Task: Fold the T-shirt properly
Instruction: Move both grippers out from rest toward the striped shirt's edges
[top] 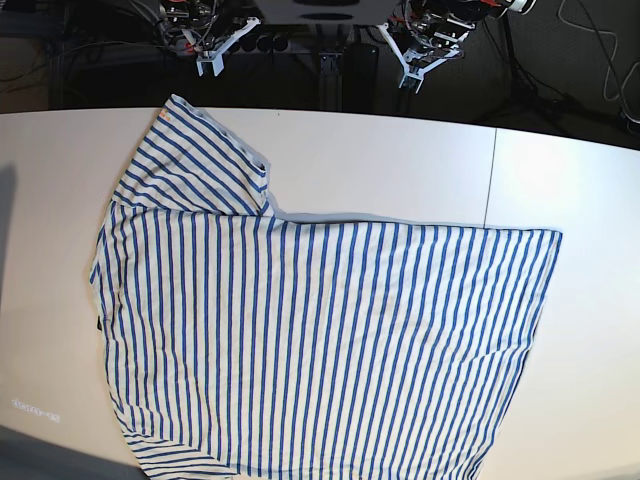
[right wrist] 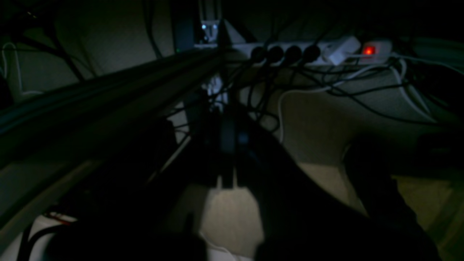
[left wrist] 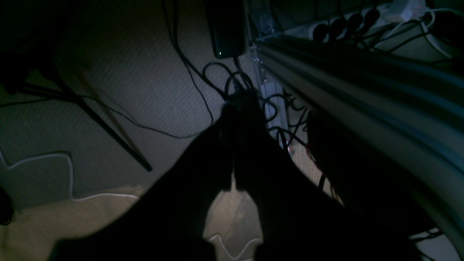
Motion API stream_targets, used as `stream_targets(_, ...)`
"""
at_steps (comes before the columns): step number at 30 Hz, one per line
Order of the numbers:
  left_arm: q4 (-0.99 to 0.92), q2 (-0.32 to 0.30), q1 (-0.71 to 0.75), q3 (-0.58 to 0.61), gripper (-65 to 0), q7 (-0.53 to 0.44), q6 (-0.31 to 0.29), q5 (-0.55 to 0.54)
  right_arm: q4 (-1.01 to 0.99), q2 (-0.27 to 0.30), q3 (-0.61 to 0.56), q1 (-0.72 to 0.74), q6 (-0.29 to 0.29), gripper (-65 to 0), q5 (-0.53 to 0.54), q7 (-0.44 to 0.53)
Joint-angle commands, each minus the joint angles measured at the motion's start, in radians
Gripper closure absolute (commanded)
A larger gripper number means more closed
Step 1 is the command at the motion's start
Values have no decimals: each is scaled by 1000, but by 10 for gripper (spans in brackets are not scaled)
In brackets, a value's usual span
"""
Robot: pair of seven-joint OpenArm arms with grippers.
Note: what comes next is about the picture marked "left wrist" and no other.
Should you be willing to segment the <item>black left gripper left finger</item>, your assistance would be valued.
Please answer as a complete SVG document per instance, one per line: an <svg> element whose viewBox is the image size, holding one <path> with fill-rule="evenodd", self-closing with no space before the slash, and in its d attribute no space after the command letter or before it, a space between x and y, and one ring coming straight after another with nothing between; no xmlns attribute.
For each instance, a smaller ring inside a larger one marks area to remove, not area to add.
<svg viewBox="0 0 464 261"><path fill-rule="evenodd" d="M213 201L231 187L225 137L232 119L226 104L219 120L126 213L89 236L58 241L51 260L215 261L203 231Z"/></svg>

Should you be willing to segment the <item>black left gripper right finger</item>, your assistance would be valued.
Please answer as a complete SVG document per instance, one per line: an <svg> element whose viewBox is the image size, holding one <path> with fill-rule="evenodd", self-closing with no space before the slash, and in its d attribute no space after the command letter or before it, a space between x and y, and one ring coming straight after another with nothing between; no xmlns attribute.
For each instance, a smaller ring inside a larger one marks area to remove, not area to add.
<svg viewBox="0 0 464 261"><path fill-rule="evenodd" d="M354 214L320 191L265 128L254 94L234 97L237 187L257 205L263 243L257 261L416 261L398 232Z"/></svg>

